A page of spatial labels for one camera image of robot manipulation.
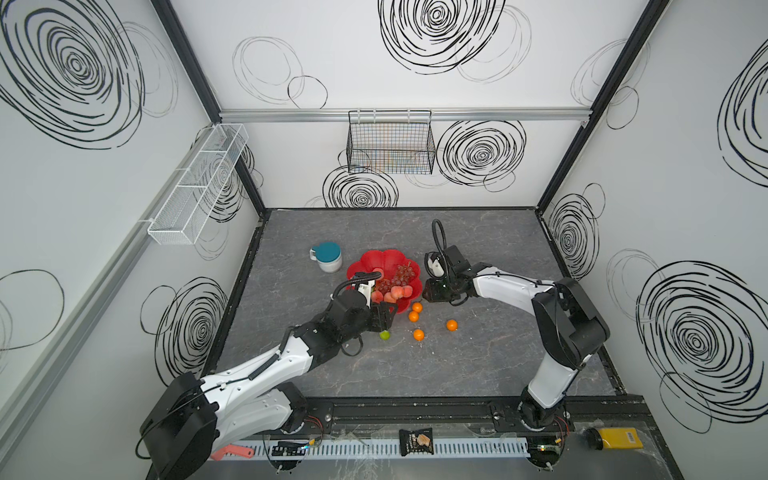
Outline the purple fake grape bunch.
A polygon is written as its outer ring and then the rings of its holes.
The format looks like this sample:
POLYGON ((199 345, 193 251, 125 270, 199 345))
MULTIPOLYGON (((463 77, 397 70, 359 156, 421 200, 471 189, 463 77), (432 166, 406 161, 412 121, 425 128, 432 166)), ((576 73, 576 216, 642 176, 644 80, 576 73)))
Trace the purple fake grape bunch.
POLYGON ((398 265, 391 273, 386 273, 382 279, 376 281, 376 288, 382 294, 386 294, 393 287, 409 286, 415 277, 416 272, 413 266, 398 265))

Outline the red flower-shaped fruit bowl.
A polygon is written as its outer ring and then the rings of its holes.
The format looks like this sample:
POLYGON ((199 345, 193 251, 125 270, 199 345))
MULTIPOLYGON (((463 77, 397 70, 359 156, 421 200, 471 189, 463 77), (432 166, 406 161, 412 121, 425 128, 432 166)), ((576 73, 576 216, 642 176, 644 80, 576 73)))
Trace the red flower-shaped fruit bowl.
POLYGON ((371 273, 376 268, 381 268, 384 273, 391 273, 398 265, 410 264, 414 267, 416 277, 411 281, 410 286, 413 288, 413 295, 411 297, 402 297, 396 300, 395 304, 398 307, 398 312, 403 313, 409 309, 412 302, 418 300, 423 291, 423 284, 420 279, 421 270, 416 261, 411 260, 405 256, 399 250, 369 250, 364 253, 361 258, 352 263, 346 270, 346 276, 348 279, 353 278, 358 273, 371 273))

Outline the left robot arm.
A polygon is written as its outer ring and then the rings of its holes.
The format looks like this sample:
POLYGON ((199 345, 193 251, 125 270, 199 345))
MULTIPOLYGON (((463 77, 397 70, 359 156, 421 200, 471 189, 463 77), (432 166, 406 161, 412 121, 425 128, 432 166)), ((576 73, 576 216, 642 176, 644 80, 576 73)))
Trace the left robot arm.
POLYGON ((157 479, 186 479, 223 447, 264 431, 299 430, 306 400, 293 379, 333 359, 345 343, 391 327, 393 303, 333 300, 281 343, 201 379, 186 372, 166 387, 139 428, 157 479))

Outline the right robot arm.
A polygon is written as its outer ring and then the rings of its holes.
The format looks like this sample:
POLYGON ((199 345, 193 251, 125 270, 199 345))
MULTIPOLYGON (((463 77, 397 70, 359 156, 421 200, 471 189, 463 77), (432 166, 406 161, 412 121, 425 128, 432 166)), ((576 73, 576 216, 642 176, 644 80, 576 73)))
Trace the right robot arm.
POLYGON ((567 390, 590 358, 610 338, 610 329, 578 281, 537 280, 485 263, 444 266, 425 262, 429 276, 422 297, 458 306, 470 298, 496 300, 531 314, 545 354, 523 389, 517 407, 520 421, 542 431, 555 421, 567 390))

